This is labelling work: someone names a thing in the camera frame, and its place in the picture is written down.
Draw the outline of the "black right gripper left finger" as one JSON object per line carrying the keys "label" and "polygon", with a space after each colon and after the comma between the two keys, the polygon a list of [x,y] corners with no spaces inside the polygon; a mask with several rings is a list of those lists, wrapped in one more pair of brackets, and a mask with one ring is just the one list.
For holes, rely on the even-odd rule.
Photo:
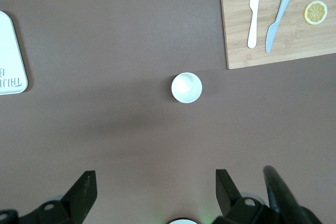
{"label": "black right gripper left finger", "polygon": [[83,223],[97,200],[97,179],[85,171],[60,200],[51,200],[18,219],[19,223]]}

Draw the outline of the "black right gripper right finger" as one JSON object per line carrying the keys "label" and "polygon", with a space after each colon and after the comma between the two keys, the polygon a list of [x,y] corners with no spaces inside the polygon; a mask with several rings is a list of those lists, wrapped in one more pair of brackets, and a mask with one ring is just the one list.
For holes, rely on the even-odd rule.
{"label": "black right gripper right finger", "polygon": [[216,223],[265,223],[268,210],[255,198],[243,197],[225,169],[216,170],[216,198],[221,210]]}

